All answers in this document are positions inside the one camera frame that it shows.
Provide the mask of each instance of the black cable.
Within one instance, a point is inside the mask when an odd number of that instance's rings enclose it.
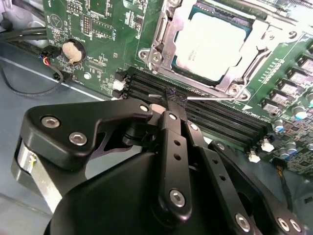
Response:
[[[29,11],[31,14],[36,16],[38,19],[45,21],[44,12],[42,10],[34,7],[33,5],[29,4],[28,2],[25,2],[23,0],[12,0],[12,4],[15,6],[18,6],[20,8],[23,8],[26,11]]]
[[[26,93],[26,92],[20,92],[15,90],[9,83],[7,77],[5,76],[2,64],[0,63],[0,76],[2,77],[2,79],[4,80],[5,84],[7,85],[7,87],[9,88],[9,90],[15,94],[18,95],[22,95],[22,96],[27,96],[27,97],[35,97],[35,96],[41,96],[41,95],[46,95],[46,94],[50,94],[54,91],[56,91],[61,85],[62,82],[64,80],[63,74],[61,73],[61,71],[59,71],[56,67],[54,67],[53,65],[49,65],[49,67],[54,70],[59,76],[60,76],[60,80],[58,82],[58,84],[56,86],[54,86],[53,88],[44,91],[44,92],[38,92],[38,93]]]
[[[13,41],[25,41],[25,40],[47,40],[48,37],[46,34],[34,34],[34,35],[22,35],[15,38],[5,39],[5,42],[13,42]]]
[[[278,175],[279,175],[280,182],[282,184],[282,190],[287,201],[287,208],[289,211],[293,212],[293,202],[292,202],[292,195],[291,195],[290,189],[287,185],[287,181],[286,181],[283,171],[281,169],[278,169],[278,170],[280,172],[280,174]]]
[[[3,32],[3,33],[0,33],[0,40],[5,40],[8,38],[15,38],[21,35],[36,34],[36,33],[46,33],[45,27],[34,27],[34,28],[13,30],[10,32]]]

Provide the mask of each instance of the cpu socket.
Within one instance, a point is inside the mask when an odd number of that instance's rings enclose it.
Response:
[[[271,52],[291,41],[285,36],[290,30],[294,25],[273,17],[259,20],[212,0],[164,0],[152,45],[138,56],[154,74],[199,95],[244,101]]]

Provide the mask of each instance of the cable connector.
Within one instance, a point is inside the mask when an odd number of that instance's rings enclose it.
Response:
[[[72,80],[72,77],[73,77],[72,74],[70,74],[68,72],[64,72],[64,71],[60,71],[60,72],[63,75],[63,82],[68,82],[68,81]],[[57,72],[55,72],[53,74],[53,79],[60,81],[61,78],[60,78],[60,75]]]
[[[55,59],[61,54],[62,54],[61,48],[48,45],[39,54],[39,58],[43,59],[46,56],[48,59]]]

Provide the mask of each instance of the red and black wires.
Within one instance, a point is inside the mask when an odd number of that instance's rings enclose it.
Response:
[[[3,67],[2,67],[2,64],[0,64],[0,76],[2,77],[2,79],[4,80],[6,86],[9,88],[9,90],[15,94],[18,94],[18,95],[22,95],[22,96],[27,96],[27,97],[35,97],[35,96],[42,96],[42,95],[46,95],[46,94],[50,94],[54,91],[56,91],[61,85],[62,85],[62,82],[64,81],[64,76],[63,74],[61,73],[60,70],[58,70],[55,66],[51,65],[48,57],[46,56],[40,56],[40,58],[42,58],[43,60],[43,63],[50,67],[53,71],[55,71],[58,76],[59,76],[59,81],[57,83],[56,86],[52,87],[51,89],[49,90],[46,90],[46,91],[43,91],[43,92],[37,92],[37,93],[27,93],[27,92],[21,92],[21,91],[18,91],[16,89],[14,89],[11,84],[9,83],[5,73],[4,73],[4,70],[3,70]]]
[[[285,178],[284,173],[283,173],[284,169],[281,166],[276,166],[276,169],[277,169],[278,177],[279,177],[281,185],[282,185],[283,193],[284,193],[286,201],[287,201],[288,210],[293,212],[292,195],[291,195],[290,189],[287,185],[287,181],[286,181],[286,178]]]

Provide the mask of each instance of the black ram slot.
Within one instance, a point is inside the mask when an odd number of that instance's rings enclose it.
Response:
[[[153,75],[130,68],[127,71],[126,86],[123,98],[138,98],[147,103],[158,103],[149,94],[163,94],[170,82],[160,80]],[[177,87],[178,94],[192,95],[193,93]],[[271,124],[245,115],[215,101],[189,101],[186,114],[190,121],[199,128],[217,138],[231,142],[248,151],[260,142],[269,132]]]

